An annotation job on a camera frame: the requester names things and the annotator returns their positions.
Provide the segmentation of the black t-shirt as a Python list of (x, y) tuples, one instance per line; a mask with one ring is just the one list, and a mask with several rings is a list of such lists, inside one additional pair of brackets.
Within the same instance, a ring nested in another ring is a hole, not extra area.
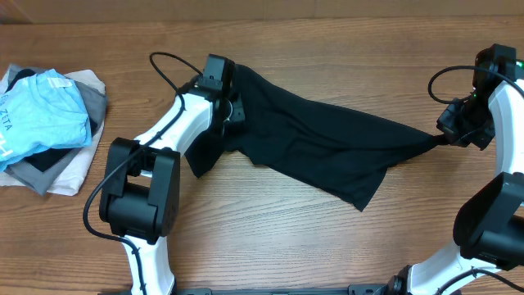
[(233, 88), (246, 119), (237, 133), (206, 131), (192, 143), (185, 157), (197, 177), (223, 152), (239, 151), (362, 211), (389, 168), (446, 143), (442, 135), (301, 98), (247, 66), (236, 66)]

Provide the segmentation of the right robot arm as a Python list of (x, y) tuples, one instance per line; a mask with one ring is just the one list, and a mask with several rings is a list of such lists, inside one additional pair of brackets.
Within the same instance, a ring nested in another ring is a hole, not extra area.
[(452, 242), (387, 284), (351, 285), (350, 294), (459, 294), (482, 276), (523, 290), (499, 275), (523, 264), (523, 62), (516, 48), (495, 43), (470, 68), (472, 92), (445, 102), (436, 127), (454, 146), (495, 141), (495, 177), (458, 211)]

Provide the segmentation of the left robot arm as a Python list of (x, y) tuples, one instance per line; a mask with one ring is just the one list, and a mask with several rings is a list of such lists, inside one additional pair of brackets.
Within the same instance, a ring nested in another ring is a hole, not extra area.
[(116, 138), (110, 145), (100, 194), (100, 219), (112, 240), (123, 244), (131, 294), (174, 294), (167, 237), (179, 205), (180, 162), (201, 135), (224, 135), (232, 116), (243, 114), (232, 100), (235, 64), (210, 54), (201, 70), (175, 90), (174, 105), (146, 133)]

